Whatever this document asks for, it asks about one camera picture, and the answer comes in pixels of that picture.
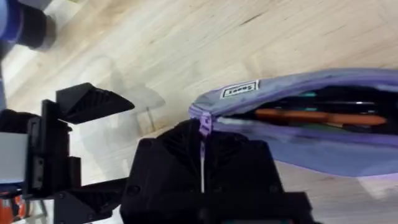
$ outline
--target white label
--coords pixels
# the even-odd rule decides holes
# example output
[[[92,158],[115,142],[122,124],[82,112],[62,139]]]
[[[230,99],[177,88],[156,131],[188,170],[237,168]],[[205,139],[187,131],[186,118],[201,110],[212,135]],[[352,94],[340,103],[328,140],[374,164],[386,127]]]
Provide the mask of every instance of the white label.
[[[223,91],[221,92],[221,99],[230,96],[235,96],[241,93],[247,93],[258,89],[259,89],[259,80],[249,83],[242,83],[238,85],[229,86],[223,89]]]

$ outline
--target blue object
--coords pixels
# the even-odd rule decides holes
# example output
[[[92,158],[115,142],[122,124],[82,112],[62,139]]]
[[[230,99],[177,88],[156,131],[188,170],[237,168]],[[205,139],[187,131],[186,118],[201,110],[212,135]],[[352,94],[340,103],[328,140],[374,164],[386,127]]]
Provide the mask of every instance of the blue object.
[[[22,30],[22,11],[16,0],[0,0],[0,39],[16,41]]]

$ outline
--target light wood surface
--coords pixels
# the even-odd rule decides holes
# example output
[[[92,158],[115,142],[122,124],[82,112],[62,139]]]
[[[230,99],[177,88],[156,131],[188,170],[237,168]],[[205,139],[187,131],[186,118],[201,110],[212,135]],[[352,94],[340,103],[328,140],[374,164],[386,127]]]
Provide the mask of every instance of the light wood surface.
[[[91,82],[136,104],[75,126],[83,182],[125,177],[138,140],[188,118],[208,90],[331,67],[398,67],[396,0],[54,0],[58,38],[3,61],[7,105],[39,113],[55,90]],[[278,163],[324,223],[397,223],[398,179],[342,178]],[[116,213],[102,223],[121,223]]]

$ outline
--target pencil case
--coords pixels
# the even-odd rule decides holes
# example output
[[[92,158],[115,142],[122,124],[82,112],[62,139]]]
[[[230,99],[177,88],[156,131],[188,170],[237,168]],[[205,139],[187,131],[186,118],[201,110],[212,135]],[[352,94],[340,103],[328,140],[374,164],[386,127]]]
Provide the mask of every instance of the pencil case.
[[[327,86],[368,86],[398,92],[398,70],[344,68],[253,80],[202,94],[189,113],[200,120],[204,136],[222,131],[263,140],[274,159],[281,162],[347,177],[397,173],[398,135],[337,133],[228,118],[267,102]]]

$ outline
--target orange object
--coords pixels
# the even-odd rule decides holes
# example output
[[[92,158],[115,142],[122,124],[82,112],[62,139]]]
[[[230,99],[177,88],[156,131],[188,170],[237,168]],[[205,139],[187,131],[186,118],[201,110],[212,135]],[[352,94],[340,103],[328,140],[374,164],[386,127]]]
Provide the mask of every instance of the orange object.
[[[365,114],[336,114],[317,111],[294,111],[277,109],[258,109],[258,119],[279,119],[296,122],[379,125],[387,122],[386,118]]]
[[[11,202],[9,200],[0,200],[0,224],[10,224],[13,220]]]
[[[15,200],[16,205],[18,205],[18,217],[25,217],[25,201],[21,199],[21,196],[18,196],[14,199],[0,199],[0,224],[10,224],[14,221],[15,217],[12,212],[12,203],[11,200]]]

